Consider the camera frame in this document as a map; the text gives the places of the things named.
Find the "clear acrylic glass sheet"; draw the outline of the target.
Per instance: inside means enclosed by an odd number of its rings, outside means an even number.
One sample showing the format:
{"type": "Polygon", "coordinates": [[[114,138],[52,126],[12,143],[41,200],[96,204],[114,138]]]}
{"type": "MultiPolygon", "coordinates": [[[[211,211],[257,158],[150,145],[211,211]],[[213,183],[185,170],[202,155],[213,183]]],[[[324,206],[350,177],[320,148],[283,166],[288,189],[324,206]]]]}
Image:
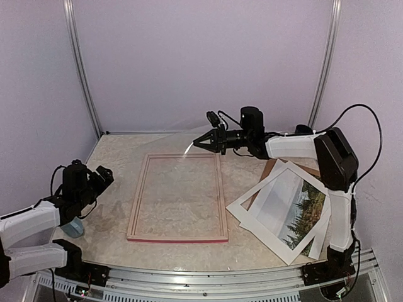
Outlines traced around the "clear acrylic glass sheet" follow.
{"type": "Polygon", "coordinates": [[[190,130],[173,133],[139,147],[138,151],[143,151],[145,154],[209,154],[209,151],[195,147],[193,141],[212,129],[211,125],[206,124],[190,130]]]}

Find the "wooden picture frame pink edge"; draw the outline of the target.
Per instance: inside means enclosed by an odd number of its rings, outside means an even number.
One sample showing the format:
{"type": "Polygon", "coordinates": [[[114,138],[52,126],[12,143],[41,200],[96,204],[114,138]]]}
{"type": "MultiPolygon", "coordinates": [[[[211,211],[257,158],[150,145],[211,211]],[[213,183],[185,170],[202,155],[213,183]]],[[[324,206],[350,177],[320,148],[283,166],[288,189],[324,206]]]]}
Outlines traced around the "wooden picture frame pink edge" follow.
{"type": "Polygon", "coordinates": [[[146,154],[133,196],[127,240],[228,242],[220,157],[146,154]]]}

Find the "landscape photo print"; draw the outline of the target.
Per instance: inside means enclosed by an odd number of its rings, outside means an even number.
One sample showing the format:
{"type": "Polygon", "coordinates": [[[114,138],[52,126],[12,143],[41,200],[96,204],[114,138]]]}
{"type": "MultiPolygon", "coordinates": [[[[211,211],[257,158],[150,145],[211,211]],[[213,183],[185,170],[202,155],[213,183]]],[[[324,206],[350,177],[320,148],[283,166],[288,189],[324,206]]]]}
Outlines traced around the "landscape photo print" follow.
{"type": "Polygon", "coordinates": [[[320,220],[325,200],[316,186],[285,169],[260,189],[248,212],[293,250],[320,220]]]}

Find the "white mat board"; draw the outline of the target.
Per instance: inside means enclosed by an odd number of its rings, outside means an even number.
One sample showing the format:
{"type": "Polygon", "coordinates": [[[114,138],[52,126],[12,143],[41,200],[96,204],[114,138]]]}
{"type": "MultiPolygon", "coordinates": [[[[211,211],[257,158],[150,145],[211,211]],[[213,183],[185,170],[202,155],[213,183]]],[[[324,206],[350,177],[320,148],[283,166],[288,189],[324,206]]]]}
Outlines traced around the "white mat board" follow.
{"type": "Polygon", "coordinates": [[[261,180],[226,209],[285,264],[319,259],[331,210],[318,170],[269,160],[261,180]]]}

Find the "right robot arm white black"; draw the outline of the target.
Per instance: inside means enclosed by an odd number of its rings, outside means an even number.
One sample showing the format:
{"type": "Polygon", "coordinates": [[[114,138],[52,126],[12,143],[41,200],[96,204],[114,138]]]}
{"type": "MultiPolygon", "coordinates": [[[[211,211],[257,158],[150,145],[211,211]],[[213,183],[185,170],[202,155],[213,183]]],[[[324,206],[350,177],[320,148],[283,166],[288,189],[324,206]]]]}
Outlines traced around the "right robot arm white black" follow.
{"type": "Polygon", "coordinates": [[[227,149],[245,147],[250,155],[262,160],[296,157],[317,161],[321,181],[330,194],[333,226],[322,274],[328,279],[337,278],[351,265],[355,249],[352,193],[358,178],[358,159],[342,131],[335,124],[321,131],[307,127],[304,132],[299,125],[292,134],[266,131],[263,113],[253,106],[241,108],[238,130],[226,129],[213,111],[207,112],[207,119],[213,128],[194,139],[195,147],[222,155],[227,149]]]}

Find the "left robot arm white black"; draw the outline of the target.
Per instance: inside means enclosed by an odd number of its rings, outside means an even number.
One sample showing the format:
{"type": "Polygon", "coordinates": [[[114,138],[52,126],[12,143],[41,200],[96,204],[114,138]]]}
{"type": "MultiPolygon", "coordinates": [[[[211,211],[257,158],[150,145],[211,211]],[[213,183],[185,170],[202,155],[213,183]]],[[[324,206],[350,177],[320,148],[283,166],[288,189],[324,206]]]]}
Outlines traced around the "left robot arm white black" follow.
{"type": "Polygon", "coordinates": [[[80,230],[82,220],[87,217],[82,214],[83,209],[95,208],[97,198],[114,181],[112,170],[100,165],[91,171],[80,160],[68,166],[60,165],[59,169],[62,184],[52,188],[48,197],[1,217],[1,286],[17,277],[47,269],[88,286],[106,284],[109,267],[83,261],[82,250],[67,240],[16,247],[16,243],[47,230],[80,230]]]}

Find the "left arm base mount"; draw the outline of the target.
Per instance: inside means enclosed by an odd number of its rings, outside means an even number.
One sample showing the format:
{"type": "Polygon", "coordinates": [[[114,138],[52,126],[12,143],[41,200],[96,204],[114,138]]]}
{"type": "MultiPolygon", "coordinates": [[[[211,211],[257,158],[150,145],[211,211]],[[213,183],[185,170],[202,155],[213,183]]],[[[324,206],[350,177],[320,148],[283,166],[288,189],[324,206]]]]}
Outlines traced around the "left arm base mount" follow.
{"type": "Polygon", "coordinates": [[[81,248],[64,239],[56,239],[52,242],[60,245],[67,252],[66,265],[55,269],[57,276],[86,283],[89,286],[106,286],[110,273],[108,266],[83,261],[81,248]]]}

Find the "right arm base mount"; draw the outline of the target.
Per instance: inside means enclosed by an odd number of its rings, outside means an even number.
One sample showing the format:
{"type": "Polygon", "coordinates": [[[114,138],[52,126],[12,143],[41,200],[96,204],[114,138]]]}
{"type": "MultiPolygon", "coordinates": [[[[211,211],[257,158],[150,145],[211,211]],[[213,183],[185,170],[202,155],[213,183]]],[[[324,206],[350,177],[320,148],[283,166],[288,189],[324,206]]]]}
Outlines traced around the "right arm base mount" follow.
{"type": "Polygon", "coordinates": [[[326,261],[306,264],[301,267],[304,285],[311,286],[354,275],[356,273],[352,261],[354,251],[354,243],[343,252],[334,250],[329,245],[326,261]]]}

